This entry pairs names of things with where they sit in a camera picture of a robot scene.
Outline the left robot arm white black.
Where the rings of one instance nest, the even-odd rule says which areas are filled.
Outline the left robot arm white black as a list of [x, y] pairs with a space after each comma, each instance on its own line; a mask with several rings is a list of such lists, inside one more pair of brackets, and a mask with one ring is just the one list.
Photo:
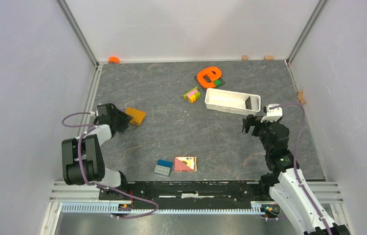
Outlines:
[[[75, 115], [95, 117], [92, 124], [69, 125], [65, 121]], [[117, 199], [130, 193], [127, 179], [121, 171], [105, 166], [101, 146], [116, 133], [123, 134], [133, 117], [119, 110], [114, 104], [100, 104], [96, 111], [80, 112], [63, 118], [64, 127], [87, 127], [81, 135], [62, 141], [63, 179], [67, 185], [95, 185], [110, 189]]]

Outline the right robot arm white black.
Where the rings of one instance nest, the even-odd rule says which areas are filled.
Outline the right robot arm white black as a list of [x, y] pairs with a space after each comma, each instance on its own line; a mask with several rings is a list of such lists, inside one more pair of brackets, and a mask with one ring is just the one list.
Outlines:
[[265, 150], [270, 173], [259, 180], [259, 195], [273, 199], [300, 235], [348, 235], [346, 225], [339, 225], [326, 212], [308, 186], [299, 164], [288, 148], [289, 129], [264, 116], [248, 115], [243, 132], [258, 137]]

